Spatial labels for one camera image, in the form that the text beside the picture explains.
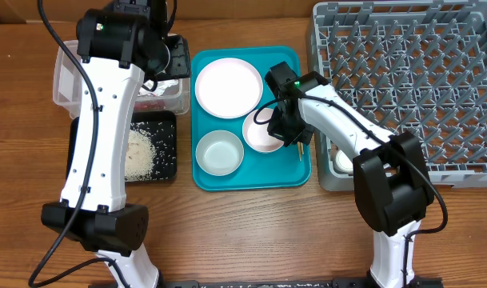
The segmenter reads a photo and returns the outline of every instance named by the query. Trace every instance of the wooden table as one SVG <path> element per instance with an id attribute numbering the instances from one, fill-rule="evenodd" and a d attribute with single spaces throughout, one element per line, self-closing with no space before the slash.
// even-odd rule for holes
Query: wooden table
<path id="1" fill-rule="evenodd" d="M 174 32 L 201 50 L 287 45 L 307 71 L 308 19 L 178 21 Z M 55 25 L 63 39 L 74 25 Z M 40 222 L 43 203 L 58 200 L 65 182 L 70 118 L 52 101 L 57 45 L 43 26 L 0 26 L 0 287 L 24 287 L 56 238 Z M 202 282 L 322 280 L 364 276 L 373 257 L 371 229 L 350 192 L 324 191 L 313 176 L 280 190 L 206 193 L 191 174 L 190 115 L 178 118 L 178 175 L 172 184 L 127 187 L 128 202 L 147 205 L 145 244 L 166 280 Z M 443 277 L 446 287 L 487 287 L 487 189 L 441 189 L 449 225 L 417 239 L 417 274 Z M 441 220 L 429 207 L 424 227 Z M 91 253 L 64 241 L 39 279 Z M 101 264 L 56 287 L 111 280 Z"/>

